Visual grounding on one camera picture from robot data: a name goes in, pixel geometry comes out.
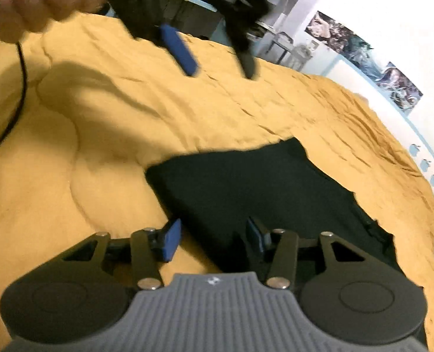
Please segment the person left hand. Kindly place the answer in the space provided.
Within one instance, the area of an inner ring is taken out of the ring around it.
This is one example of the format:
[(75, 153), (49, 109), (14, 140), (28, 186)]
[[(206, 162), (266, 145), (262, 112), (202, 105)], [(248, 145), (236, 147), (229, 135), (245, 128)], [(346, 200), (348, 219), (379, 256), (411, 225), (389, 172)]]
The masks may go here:
[(0, 40), (17, 43), (26, 33), (43, 32), (50, 21), (76, 12), (95, 13), (106, 0), (0, 0)]

